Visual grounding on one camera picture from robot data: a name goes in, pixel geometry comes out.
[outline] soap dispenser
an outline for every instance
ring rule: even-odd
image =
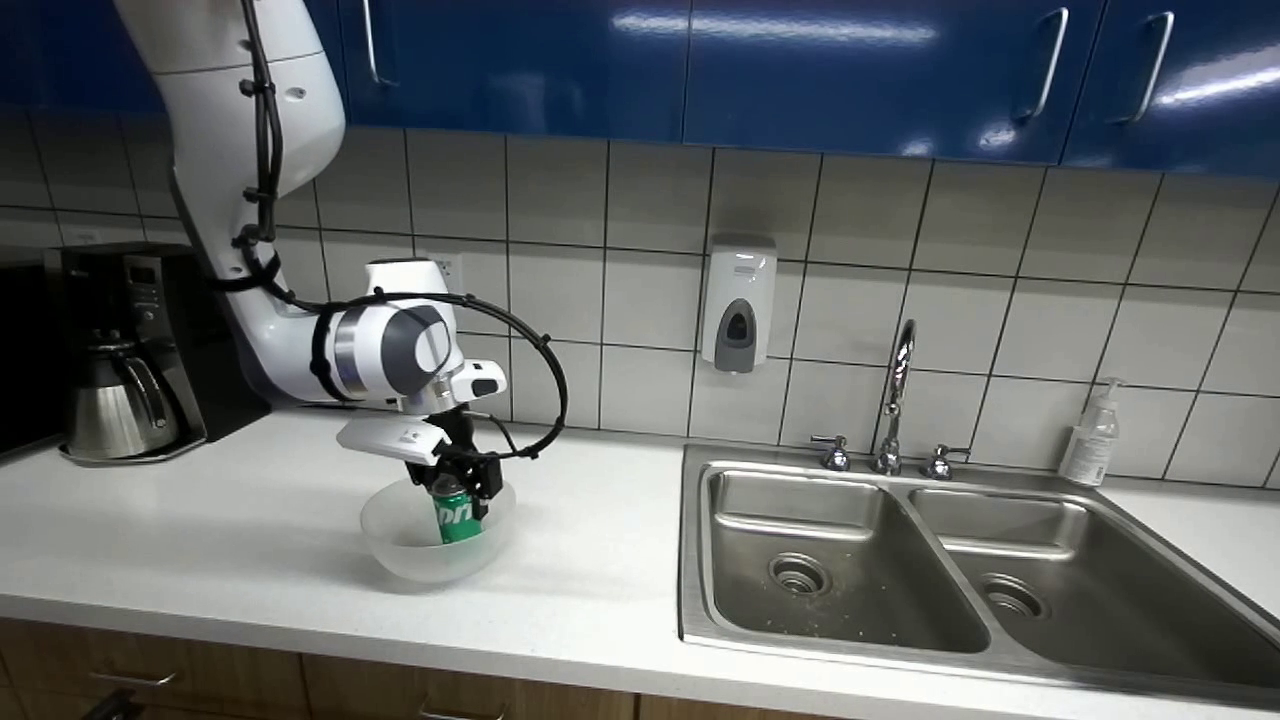
[[[1065,447],[1058,474],[1092,485],[1092,486],[1105,485],[1117,441],[1122,441],[1117,380],[1105,380],[1105,389],[1090,399],[1090,406],[1072,424],[1072,441]]]
[[[754,370],[769,358],[778,253],[772,244],[713,244],[705,282],[700,356],[721,370]]]

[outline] faucet handle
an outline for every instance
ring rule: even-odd
[[[807,434],[813,447],[819,447],[819,462],[832,472],[848,472],[853,469],[853,450],[848,450],[848,434]]]
[[[935,445],[926,474],[950,480],[952,462],[970,462],[970,447]]]

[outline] sink basin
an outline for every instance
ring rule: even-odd
[[[980,650],[990,632],[881,485],[717,472],[705,556],[721,618],[747,632]]]
[[[1092,486],[721,456],[686,450],[693,642],[1280,707],[1278,618]]]
[[[1092,501],[952,486],[911,501],[1001,628],[1058,665],[1280,681],[1278,632]]]

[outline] coffee pot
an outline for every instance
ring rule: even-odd
[[[83,348],[72,385],[65,450],[78,462],[116,462],[180,441],[180,417],[149,356],[130,338]]]

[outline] clear plastic bowl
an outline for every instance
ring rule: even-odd
[[[511,521],[515,493],[504,486],[489,501],[481,535],[446,542],[432,494],[400,474],[365,501],[360,535],[394,575],[432,587],[456,583],[498,559],[511,538]]]

